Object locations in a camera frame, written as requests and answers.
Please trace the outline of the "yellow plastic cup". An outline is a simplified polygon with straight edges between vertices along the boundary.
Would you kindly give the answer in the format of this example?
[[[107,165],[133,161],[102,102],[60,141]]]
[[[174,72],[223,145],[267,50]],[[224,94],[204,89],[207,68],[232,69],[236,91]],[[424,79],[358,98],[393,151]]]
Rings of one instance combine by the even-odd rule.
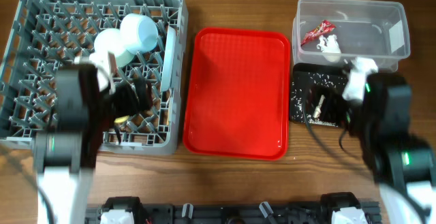
[[[125,121],[127,121],[128,118],[129,118],[129,116],[122,116],[122,117],[116,118],[116,119],[114,120],[114,123],[116,123],[116,124],[122,124],[122,123],[124,123]]]

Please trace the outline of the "light blue plate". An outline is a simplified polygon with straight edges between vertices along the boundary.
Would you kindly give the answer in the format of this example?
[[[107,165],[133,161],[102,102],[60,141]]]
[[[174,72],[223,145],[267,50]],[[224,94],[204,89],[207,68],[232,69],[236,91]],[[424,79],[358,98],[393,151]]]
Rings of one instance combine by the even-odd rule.
[[[161,75],[161,92],[166,92],[170,89],[172,79],[172,67],[176,50],[176,30],[168,27],[166,48],[163,59],[163,68]]]

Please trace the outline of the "light blue bowl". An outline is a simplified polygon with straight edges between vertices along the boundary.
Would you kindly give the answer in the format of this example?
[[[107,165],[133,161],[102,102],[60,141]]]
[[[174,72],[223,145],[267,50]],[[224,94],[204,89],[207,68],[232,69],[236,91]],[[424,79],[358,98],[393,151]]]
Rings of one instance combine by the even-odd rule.
[[[132,54],[152,51],[157,45],[159,32],[152,18],[141,14],[128,14],[120,24],[124,47]]]

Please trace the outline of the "green bowl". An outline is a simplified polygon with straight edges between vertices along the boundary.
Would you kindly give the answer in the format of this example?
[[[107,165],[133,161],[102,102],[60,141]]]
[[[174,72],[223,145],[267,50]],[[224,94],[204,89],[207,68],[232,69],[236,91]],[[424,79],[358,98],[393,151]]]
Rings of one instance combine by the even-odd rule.
[[[94,49],[98,54],[112,53],[117,67],[124,67],[134,59],[124,46],[119,29],[105,29],[97,34],[94,41]]]

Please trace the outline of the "wooden chopstick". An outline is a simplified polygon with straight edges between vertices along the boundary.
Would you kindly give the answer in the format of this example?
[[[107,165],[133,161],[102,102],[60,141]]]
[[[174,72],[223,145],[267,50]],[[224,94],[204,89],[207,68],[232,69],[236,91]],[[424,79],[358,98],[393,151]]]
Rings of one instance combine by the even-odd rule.
[[[167,117],[167,125],[169,126],[172,119],[172,103],[168,105],[168,117]]]

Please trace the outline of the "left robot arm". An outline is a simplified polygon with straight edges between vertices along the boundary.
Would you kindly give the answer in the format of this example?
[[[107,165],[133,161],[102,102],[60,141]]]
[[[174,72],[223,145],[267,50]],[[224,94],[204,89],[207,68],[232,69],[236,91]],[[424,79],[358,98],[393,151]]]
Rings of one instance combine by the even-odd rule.
[[[55,76],[58,119],[36,134],[32,148],[38,192],[38,223],[84,223],[104,132],[116,119],[153,107],[151,83],[99,89],[93,64],[61,67]]]

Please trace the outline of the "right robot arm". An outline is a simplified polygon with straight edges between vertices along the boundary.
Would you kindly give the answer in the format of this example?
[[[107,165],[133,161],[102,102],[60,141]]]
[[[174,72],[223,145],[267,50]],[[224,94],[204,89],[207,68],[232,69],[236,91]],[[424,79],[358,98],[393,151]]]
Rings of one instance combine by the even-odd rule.
[[[424,139],[410,133],[411,87],[395,73],[367,76],[363,100],[346,101],[338,93],[309,83],[302,106],[334,100],[327,111],[352,137],[379,187],[391,223],[435,222],[435,154]]]

